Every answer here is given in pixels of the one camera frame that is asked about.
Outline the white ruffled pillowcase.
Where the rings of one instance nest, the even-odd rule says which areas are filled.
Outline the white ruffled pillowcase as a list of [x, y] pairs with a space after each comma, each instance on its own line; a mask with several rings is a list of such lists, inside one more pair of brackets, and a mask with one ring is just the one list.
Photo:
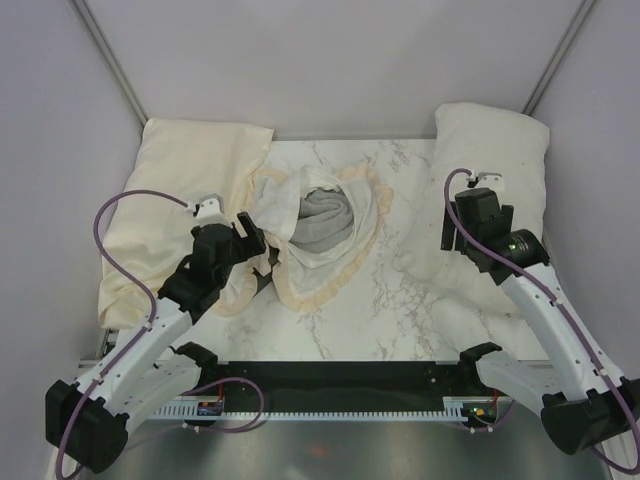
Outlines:
[[261, 168], [240, 184], [228, 215], [249, 214], [267, 251], [233, 268], [213, 311], [230, 317], [271, 278], [279, 300], [308, 312], [332, 299], [358, 272], [390, 211], [393, 191], [370, 166], [334, 173], [303, 167], [287, 174]]

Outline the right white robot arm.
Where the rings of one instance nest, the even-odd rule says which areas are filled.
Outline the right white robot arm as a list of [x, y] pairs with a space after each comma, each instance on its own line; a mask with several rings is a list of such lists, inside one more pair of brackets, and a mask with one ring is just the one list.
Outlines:
[[552, 365], [541, 374], [495, 345], [471, 349], [457, 369], [469, 394], [497, 389], [541, 419], [552, 442], [573, 455], [615, 436], [639, 434], [639, 382], [602, 351], [563, 294], [534, 233], [512, 227], [514, 209], [489, 188], [445, 198], [441, 247], [455, 250], [513, 301]]

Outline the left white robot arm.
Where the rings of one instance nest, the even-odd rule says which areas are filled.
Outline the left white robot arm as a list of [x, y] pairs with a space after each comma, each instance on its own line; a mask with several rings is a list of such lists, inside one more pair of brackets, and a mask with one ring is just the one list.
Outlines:
[[228, 222], [220, 212], [195, 212], [193, 246], [126, 339], [72, 383], [56, 381], [45, 395], [45, 434], [56, 447], [55, 475], [72, 459], [78, 470], [108, 469], [132, 434], [159, 408], [184, 393], [208, 394], [219, 380], [216, 355], [188, 342], [166, 362], [160, 356], [190, 330], [227, 286], [235, 266], [266, 253], [264, 233], [248, 213]]

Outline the white pillow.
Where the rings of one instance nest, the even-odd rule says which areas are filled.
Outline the white pillow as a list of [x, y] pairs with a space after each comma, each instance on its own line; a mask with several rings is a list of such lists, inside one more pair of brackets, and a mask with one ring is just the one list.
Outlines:
[[[539, 238], [546, 207], [545, 154], [550, 130], [514, 111], [469, 102], [435, 112], [437, 136], [420, 212], [393, 259], [395, 270], [498, 314], [518, 309], [501, 288], [510, 271], [479, 251], [474, 241], [510, 259], [512, 232]], [[472, 235], [451, 221], [454, 211]]]

